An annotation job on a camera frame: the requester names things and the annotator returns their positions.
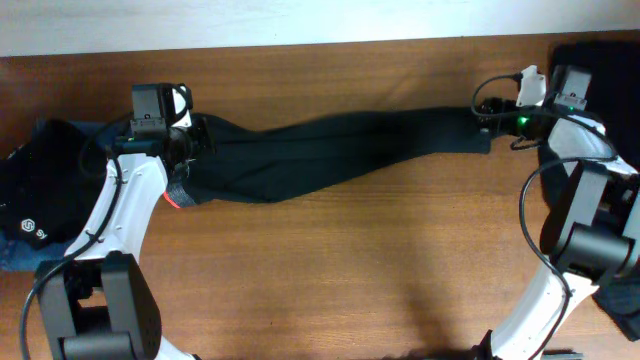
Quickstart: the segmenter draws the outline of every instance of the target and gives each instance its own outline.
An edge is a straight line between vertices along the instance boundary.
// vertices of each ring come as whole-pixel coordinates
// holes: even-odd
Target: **white wall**
[[[0,2],[0,56],[640,28],[638,0]]]

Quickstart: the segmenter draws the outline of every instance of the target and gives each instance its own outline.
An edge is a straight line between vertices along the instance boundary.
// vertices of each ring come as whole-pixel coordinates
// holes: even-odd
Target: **wood grain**
[[[483,79],[539,64],[576,40],[637,32],[416,40],[0,59],[2,151],[34,119],[105,121],[130,86],[185,82],[196,109],[267,129],[352,110],[464,105]],[[486,95],[514,96],[497,84]],[[273,205],[161,200],[141,267],[164,334],[203,359],[372,359],[468,348],[513,308],[537,266],[517,196],[535,153],[432,155]],[[546,207],[528,204],[537,233]],[[17,358],[30,273],[0,274],[0,348]],[[34,359],[46,359],[37,307]],[[552,341],[588,358],[637,358],[591,300]]]

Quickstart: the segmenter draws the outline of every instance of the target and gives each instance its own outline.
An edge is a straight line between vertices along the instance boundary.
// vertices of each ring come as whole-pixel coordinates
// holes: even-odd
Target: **dark green fabric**
[[[178,180],[195,204],[283,201],[421,155],[486,154],[491,142],[468,108],[359,112],[263,132],[194,116],[206,118],[216,148]]]

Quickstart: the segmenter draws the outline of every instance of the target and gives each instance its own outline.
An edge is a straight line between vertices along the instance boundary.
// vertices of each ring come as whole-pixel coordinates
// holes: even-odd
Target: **white logo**
[[[36,232],[36,236],[40,239],[40,240],[44,240],[47,238],[47,234],[44,233],[44,231],[42,231],[42,229],[38,229],[38,231]]]
[[[32,232],[36,229],[36,223],[31,219],[24,219],[22,220],[20,227],[22,227],[22,230],[26,232]]]

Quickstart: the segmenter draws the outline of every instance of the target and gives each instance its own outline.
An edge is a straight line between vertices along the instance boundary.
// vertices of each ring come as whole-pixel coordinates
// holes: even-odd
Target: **white arm segment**
[[[565,273],[573,296],[562,322],[582,300],[590,296],[598,286],[591,279]],[[560,316],[564,302],[564,290],[560,280],[544,264],[511,315],[491,334],[491,350],[503,360],[529,359],[547,337]]]
[[[100,259],[111,251],[120,251],[124,254],[133,254],[136,261],[140,262],[140,248],[151,213],[160,195],[167,188],[167,173],[159,157],[127,154],[120,155],[118,162],[122,168],[123,184],[111,221],[100,237],[104,240],[89,248],[77,258],[78,260]],[[86,244],[89,241],[86,231],[94,233],[102,223],[116,189],[115,179],[116,168],[111,160],[107,164],[104,187],[91,216],[82,234],[69,246],[65,255]],[[163,336],[156,359],[193,360],[194,357],[178,350]]]

